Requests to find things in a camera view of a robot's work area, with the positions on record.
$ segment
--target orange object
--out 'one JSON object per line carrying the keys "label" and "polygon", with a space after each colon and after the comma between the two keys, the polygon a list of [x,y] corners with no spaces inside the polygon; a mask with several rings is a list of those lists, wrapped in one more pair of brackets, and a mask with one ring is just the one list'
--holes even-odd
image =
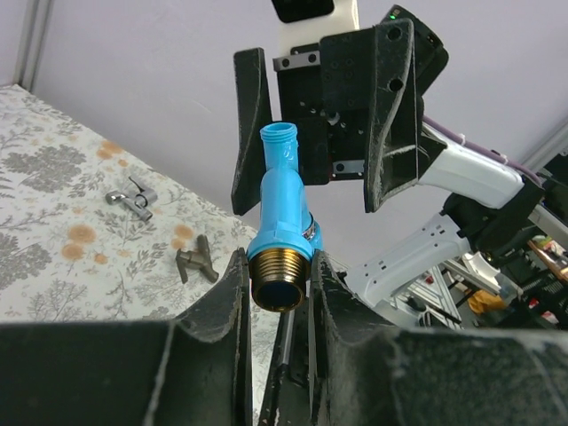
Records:
{"label": "orange object", "polygon": [[469,308],[477,315],[491,311],[502,311],[507,307],[503,299],[493,296],[485,290],[478,290],[468,299]]}

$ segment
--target black plastic mount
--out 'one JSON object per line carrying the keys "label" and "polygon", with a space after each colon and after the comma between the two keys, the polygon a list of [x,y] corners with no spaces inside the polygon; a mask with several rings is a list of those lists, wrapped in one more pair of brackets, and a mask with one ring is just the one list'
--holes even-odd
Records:
{"label": "black plastic mount", "polygon": [[[282,120],[298,127],[304,184],[362,179],[365,210],[375,212],[415,183],[424,163],[422,94],[447,58],[434,33],[393,6],[372,28],[327,36],[275,59]],[[240,149],[232,198],[233,212],[244,215],[260,200],[259,131],[272,113],[263,50],[237,52],[234,65]]]}
{"label": "black plastic mount", "polygon": [[[258,426],[566,424],[566,347],[561,332],[393,327],[318,251]],[[0,424],[251,426],[244,250],[176,319],[2,325],[0,376]]]}
{"label": "black plastic mount", "polygon": [[444,203],[448,215],[459,227],[458,234],[467,238],[473,251],[491,254],[515,237],[525,225],[544,190],[523,176],[524,186],[500,209],[489,209],[470,198],[452,193]]}

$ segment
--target floral pattern fabric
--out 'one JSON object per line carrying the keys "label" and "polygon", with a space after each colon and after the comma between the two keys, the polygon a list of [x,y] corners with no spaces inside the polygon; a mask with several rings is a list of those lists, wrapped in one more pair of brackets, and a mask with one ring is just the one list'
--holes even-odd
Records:
{"label": "floral pattern fabric", "polygon": [[[105,194],[158,193],[143,222]],[[207,235],[221,275],[255,230],[18,86],[0,88],[0,320],[166,319],[212,286],[176,250]],[[279,315],[252,304],[254,408],[262,404]]]}

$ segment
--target brass threaded fitting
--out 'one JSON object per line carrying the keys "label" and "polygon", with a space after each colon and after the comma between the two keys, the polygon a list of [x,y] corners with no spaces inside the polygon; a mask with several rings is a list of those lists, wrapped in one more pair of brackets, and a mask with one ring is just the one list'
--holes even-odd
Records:
{"label": "brass threaded fitting", "polygon": [[271,312],[289,312],[305,299],[310,263],[291,248],[269,248],[249,264],[252,298]]}

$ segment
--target threaded end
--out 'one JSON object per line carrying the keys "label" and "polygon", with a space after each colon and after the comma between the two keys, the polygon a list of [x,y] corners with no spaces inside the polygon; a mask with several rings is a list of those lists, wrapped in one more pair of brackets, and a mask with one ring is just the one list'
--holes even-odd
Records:
{"label": "threaded end", "polygon": [[252,298],[271,312],[289,312],[305,299],[310,264],[291,248],[269,248],[252,258],[248,266]]}
{"label": "threaded end", "polygon": [[260,130],[260,137],[266,144],[282,144],[295,141],[298,129],[291,122],[273,122]]}

